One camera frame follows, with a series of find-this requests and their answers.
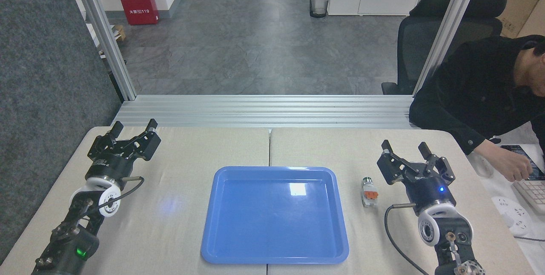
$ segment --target beige tabletop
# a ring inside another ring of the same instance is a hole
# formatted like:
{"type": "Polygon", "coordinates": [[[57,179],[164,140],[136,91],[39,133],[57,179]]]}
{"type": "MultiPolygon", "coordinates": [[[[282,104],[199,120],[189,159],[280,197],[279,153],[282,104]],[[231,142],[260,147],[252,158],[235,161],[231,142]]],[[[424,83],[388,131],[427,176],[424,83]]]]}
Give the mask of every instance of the beige tabletop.
{"type": "MultiPolygon", "coordinates": [[[[25,232],[0,266],[0,274],[28,275],[48,243],[51,229],[66,215],[72,192],[84,184],[91,164],[93,139],[108,127],[92,129],[66,165],[25,232]]],[[[119,139],[142,132],[126,127],[119,139]]],[[[159,127],[162,139],[149,162],[136,160],[132,176],[144,176],[142,187],[121,200],[119,211],[104,220],[100,247],[84,275],[134,274],[418,274],[393,249],[384,232],[385,209],[408,202],[403,184],[388,186],[376,166],[383,139],[411,162],[423,161],[417,146],[426,141],[433,153],[447,157],[457,176],[450,186],[458,211],[473,225],[475,256],[488,274],[533,274],[503,224],[473,168],[452,137],[438,131],[377,129],[214,129],[159,127]],[[213,265],[200,247],[214,173],[223,166],[325,166],[337,176],[350,245],[338,265],[213,265]],[[362,207],[360,182],[373,178],[379,207],[362,207]]],[[[437,262],[423,244],[412,209],[390,214],[390,229],[401,249],[428,273],[437,262]]]]}
{"type": "MultiPolygon", "coordinates": [[[[92,163],[86,154],[94,138],[109,129],[89,131],[0,266],[0,274],[32,272],[51,230],[68,211],[70,195],[84,185],[92,163]]],[[[118,139],[130,139],[143,130],[125,127],[118,139]]],[[[157,132],[162,142],[152,160],[137,159],[131,175],[146,181],[104,220],[99,249],[82,274],[265,275],[266,265],[207,263],[200,249],[214,173],[228,165],[268,165],[268,130],[158,127],[157,132]]]]}
{"type": "MultiPolygon", "coordinates": [[[[456,209],[473,226],[473,251],[487,274],[533,274],[528,261],[478,176],[450,134],[426,130],[276,128],[271,133],[273,166],[324,166],[337,176],[350,254],[338,265],[269,265],[268,275],[420,274],[390,244],[384,212],[394,203],[408,203],[401,182],[388,185],[376,165],[384,139],[395,154],[423,162],[418,145],[425,141],[450,163],[456,180],[449,186],[456,209]],[[369,176],[378,188],[378,208],[363,207],[360,182],[369,176]]],[[[421,241],[412,209],[394,209],[390,232],[399,247],[430,274],[437,267],[435,250],[421,241]]]]}

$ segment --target cabinet drawer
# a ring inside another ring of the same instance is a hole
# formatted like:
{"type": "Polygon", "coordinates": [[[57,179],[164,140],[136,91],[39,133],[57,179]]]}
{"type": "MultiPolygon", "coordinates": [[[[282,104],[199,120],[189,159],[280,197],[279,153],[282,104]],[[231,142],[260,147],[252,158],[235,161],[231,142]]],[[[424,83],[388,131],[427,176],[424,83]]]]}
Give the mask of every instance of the cabinet drawer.
{"type": "Polygon", "coordinates": [[[360,0],[359,14],[407,15],[416,0],[360,0]]]}

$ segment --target black jacket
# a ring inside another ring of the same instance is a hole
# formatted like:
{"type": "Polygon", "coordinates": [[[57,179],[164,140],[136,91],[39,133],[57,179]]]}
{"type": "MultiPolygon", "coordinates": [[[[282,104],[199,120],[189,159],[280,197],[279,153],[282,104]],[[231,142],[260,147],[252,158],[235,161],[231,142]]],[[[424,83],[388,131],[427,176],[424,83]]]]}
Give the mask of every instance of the black jacket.
{"type": "Polygon", "coordinates": [[[513,68],[527,42],[490,37],[462,44],[416,94],[409,120],[420,128],[447,131],[468,155],[486,138],[531,121],[545,151],[545,97],[514,87],[513,68]]]}

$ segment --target black cable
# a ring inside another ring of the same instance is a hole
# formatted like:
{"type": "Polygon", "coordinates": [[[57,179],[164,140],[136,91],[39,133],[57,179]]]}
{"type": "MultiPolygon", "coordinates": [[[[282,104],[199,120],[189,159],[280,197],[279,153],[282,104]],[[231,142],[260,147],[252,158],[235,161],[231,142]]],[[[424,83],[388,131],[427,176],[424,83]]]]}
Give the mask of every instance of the black cable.
{"type": "Polygon", "coordinates": [[[97,206],[97,207],[95,207],[95,208],[93,208],[91,210],[87,210],[87,212],[84,212],[80,216],[80,219],[82,219],[82,218],[88,216],[89,214],[94,213],[95,211],[98,211],[99,209],[101,209],[103,207],[106,207],[107,205],[109,205],[111,203],[114,203],[114,202],[126,197],[127,195],[131,194],[132,192],[136,191],[136,189],[140,188],[140,186],[144,183],[144,178],[142,176],[139,176],[138,178],[140,179],[140,182],[138,182],[138,184],[134,188],[132,188],[132,189],[128,190],[127,192],[121,194],[119,197],[116,197],[116,198],[114,198],[112,200],[109,200],[109,201],[103,203],[102,205],[99,205],[99,206],[97,206]]]}
{"type": "Polygon", "coordinates": [[[543,240],[543,239],[534,239],[534,238],[517,237],[517,236],[515,236],[514,238],[516,238],[516,239],[522,239],[522,240],[530,240],[530,241],[545,242],[545,240],[543,240]]]}
{"type": "Polygon", "coordinates": [[[428,273],[426,273],[426,271],[424,271],[421,267],[419,267],[416,263],[414,263],[413,260],[407,257],[407,255],[405,255],[403,251],[401,251],[401,248],[399,248],[397,244],[393,241],[392,236],[390,235],[390,229],[388,229],[388,213],[390,213],[390,210],[394,208],[397,209],[397,208],[408,208],[408,207],[414,207],[414,204],[404,204],[403,206],[391,205],[390,207],[388,207],[388,209],[386,209],[386,212],[384,213],[384,228],[386,229],[386,234],[388,235],[388,239],[390,239],[390,242],[392,243],[393,247],[395,247],[397,252],[399,252],[399,254],[401,254],[401,256],[403,256],[403,258],[405,258],[405,260],[407,260],[413,267],[419,270],[420,273],[424,275],[429,275],[428,273]]]}

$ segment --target gray fabric panel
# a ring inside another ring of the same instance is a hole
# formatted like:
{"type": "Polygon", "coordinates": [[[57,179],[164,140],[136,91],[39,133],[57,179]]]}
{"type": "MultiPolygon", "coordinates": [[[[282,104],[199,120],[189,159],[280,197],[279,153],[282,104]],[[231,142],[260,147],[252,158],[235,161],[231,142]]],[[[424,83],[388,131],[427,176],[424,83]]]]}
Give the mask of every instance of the gray fabric panel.
{"type": "Polygon", "coordinates": [[[74,0],[0,0],[0,10],[2,262],[81,139],[109,125],[120,101],[74,0]]]}

